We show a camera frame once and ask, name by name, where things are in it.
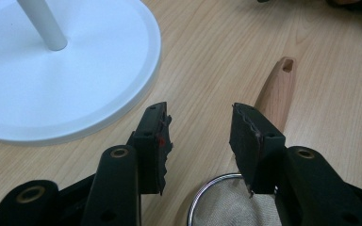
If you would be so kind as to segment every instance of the white pole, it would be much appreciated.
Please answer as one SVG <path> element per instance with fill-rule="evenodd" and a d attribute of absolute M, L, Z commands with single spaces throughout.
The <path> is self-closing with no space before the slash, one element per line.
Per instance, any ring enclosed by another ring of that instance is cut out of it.
<path fill-rule="evenodd" d="M 17 0 L 50 50 L 61 50 L 67 40 L 44 0 Z"/>

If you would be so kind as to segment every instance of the screw hole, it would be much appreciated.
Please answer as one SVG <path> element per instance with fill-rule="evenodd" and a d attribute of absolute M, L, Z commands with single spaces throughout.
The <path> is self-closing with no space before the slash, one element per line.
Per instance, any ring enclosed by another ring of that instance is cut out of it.
<path fill-rule="evenodd" d="M 32 186 L 22 191 L 17 197 L 16 201 L 21 204 L 33 202 L 39 199 L 45 192 L 43 186 Z"/>
<path fill-rule="evenodd" d="M 345 220 L 346 222 L 350 223 L 350 224 L 358 224 L 358 218 L 351 213 L 343 213 L 342 214 L 342 218 L 343 220 Z"/>
<path fill-rule="evenodd" d="M 105 213 L 101 215 L 101 220 L 103 222 L 111 222 L 116 218 L 116 214 L 112 210 L 106 210 Z"/>
<path fill-rule="evenodd" d="M 115 158 L 121 158 L 126 155 L 128 155 L 127 149 L 116 149 L 110 153 L 110 156 L 115 157 Z"/>
<path fill-rule="evenodd" d="M 299 150 L 297 154 L 303 158 L 314 158 L 314 154 L 308 150 Z"/>

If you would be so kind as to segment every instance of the white stand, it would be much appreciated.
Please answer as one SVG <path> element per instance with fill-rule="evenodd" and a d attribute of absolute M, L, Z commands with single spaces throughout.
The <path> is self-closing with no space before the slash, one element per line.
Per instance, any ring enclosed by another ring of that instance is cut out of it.
<path fill-rule="evenodd" d="M 48 49 L 14 0 L 0 1 L 0 140 L 49 145 L 119 119 L 153 84 L 157 22 L 139 0 L 47 1 L 67 40 Z"/>

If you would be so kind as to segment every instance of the wood grain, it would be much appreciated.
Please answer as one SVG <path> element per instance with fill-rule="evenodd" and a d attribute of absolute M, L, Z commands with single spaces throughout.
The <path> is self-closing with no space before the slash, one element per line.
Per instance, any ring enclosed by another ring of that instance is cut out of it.
<path fill-rule="evenodd" d="M 168 102 L 174 144 L 162 197 L 144 196 L 143 225 L 185 225 L 197 189 L 237 171 L 228 145 L 231 105 L 253 105 L 282 56 L 299 62 L 284 130 L 287 145 L 322 153 L 362 187 L 362 13 L 321 0 L 145 0 L 159 23 L 162 61 L 150 93 L 106 129 L 73 142 L 0 142 L 0 201 L 15 186 L 47 179 L 60 188 L 96 171 L 101 153 L 125 144 L 144 108 Z"/>
<path fill-rule="evenodd" d="M 255 108 L 281 132 L 284 132 L 292 104 L 296 64 L 293 57 L 282 57 L 275 64 L 255 101 Z"/>

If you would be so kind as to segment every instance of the mesh strainer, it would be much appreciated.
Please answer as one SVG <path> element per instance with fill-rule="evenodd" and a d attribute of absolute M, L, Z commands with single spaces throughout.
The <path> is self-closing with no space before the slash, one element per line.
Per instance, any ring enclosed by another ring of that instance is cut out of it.
<path fill-rule="evenodd" d="M 219 176 L 202 187 L 189 209 L 188 226 L 281 225 L 272 195 L 248 191 L 239 173 Z"/>

